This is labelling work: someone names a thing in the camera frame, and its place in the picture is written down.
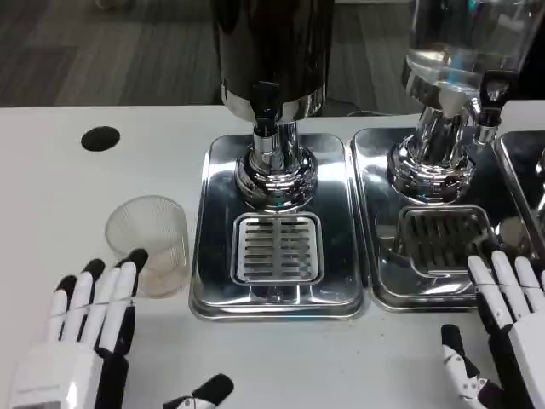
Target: white tabletop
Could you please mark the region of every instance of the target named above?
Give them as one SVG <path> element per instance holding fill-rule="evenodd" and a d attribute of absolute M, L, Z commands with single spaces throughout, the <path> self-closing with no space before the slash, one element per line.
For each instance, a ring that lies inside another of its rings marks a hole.
<path fill-rule="evenodd" d="M 512 104 L 505 123 L 543 129 L 545 118 L 529 109 L 544 107 Z M 301 131 L 349 141 L 363 128 L 416 120 L 316 118 Z M 83 150 L 81 136 L 99 125 L 117 128 L 120 143 Z M 96 256 L 113 261 L 103 233 L 110 213 L 136 196 L 167 196 L 185 209 L 192 242 L 207 148 L 218 136 L 249 131 L 223 107 L 0 110 L 0 402 L 18 357 L 41 336 L 60 277 Z M 217 324 L 192 316 L 186 290 L 139 299 L 124 407 L 159 408 L 223 372 L 235 382 L 225 409 L 461 408 L 442 366 L 444 323 L 461 327 L 471 359 L 495 377 L 476 314 L 390 314 L 371 304 L 346 322 Z"/>

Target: drip tray grate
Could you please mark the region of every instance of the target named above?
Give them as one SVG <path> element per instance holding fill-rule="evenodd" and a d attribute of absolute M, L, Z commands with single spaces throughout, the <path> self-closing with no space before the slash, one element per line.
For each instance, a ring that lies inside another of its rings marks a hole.
<path fill-rule="evenodd" d="M 241 285 L 313 284 L 323 270 L 320 238 L 312 213 L 242 215 L 235 221 L 232 277 Z"/>
<path fill-rule="evenodd" d="M 466 274 L 468 256 L 488 260 L 497 247 L 485 211 L 473 205 L 406 207 L 394 244 L 422 274 Z"/>

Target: stainless steel drip tray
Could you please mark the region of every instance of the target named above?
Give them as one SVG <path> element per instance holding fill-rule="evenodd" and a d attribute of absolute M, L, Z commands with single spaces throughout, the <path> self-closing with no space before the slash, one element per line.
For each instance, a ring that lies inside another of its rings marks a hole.
<path fill-rule="evenodd" d="M 364 300 L 354 186 L 342 142 L 300 135 L 316 158 L 313 198 L 287 212 L 256 212 L 234 179 L 251 135 L 217 139 L 204 164 L 189 305 L 210 320 L 349 319 Z"/>
<path fill-rule="evenodd" d="M 521 248 L 545 260 L 545 131 L 508 132 L 493 147 L 526 227 Z"/>
<path fill-rule="evenodd" d="M 324 275 L 320 221 L 312 213 L 241 215 L 231 277 L 239 285 L 311 285 Z"/>
<path fill-rule="evenodd" d="M 523 223 L 492 149 L 471 152 L 471 185 L 455 205 L 415 204 L 392 188 L 388 154 L 414 129 L 369 129 L 352 141 L 361 222 L 376 300 L 396 311 L 474 305 L 468 255 L 520 254 Z"/>

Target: plastic cup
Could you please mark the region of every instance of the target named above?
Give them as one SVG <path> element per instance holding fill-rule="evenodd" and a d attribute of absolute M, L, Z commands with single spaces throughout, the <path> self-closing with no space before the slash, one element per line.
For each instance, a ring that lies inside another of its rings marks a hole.
<path fill-rule="evenodd" d="M 162 196 L 131 199 L 110 215 L 105 235 L 119 258 L 135 248 L 149 253 L 139 278 L 144 296 L 172 296 L 189 280 L 187 219 L 176 202 Z"/>

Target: cable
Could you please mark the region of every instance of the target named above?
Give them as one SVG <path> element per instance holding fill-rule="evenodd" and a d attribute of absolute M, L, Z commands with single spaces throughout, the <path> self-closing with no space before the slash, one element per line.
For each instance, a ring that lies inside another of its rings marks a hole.
<path fill-rule="evenodd" d="M 333 101 L 333 102 L 336 102 L 337 104 L 344 104 L 344 105 L 350 105 L 354 108 L 356 108 L 356 110 L 354 112 L 350 112 L 347 116 L 348 117 L 353 117 L 354 114 L 356 113 L 361 113 L 362 115 L 364 116 L 375 116 L 375 117 L 393 117 L 395 116 L 395 114 L 393 113 L 385 113 L 385 112 L 377 112 L 377 111 L 367 111 L 367 110 L 362 110 L 358 107 L 358 105 L 356 105 L 354 102 L 351 102 L 351 101 L 343 101 L 343 100 L 338 100 L 336 98 L 333 98 L 331 96 L 328 96 L 326 98 L 326 100 L 330 100 L 330 101 Z"/>

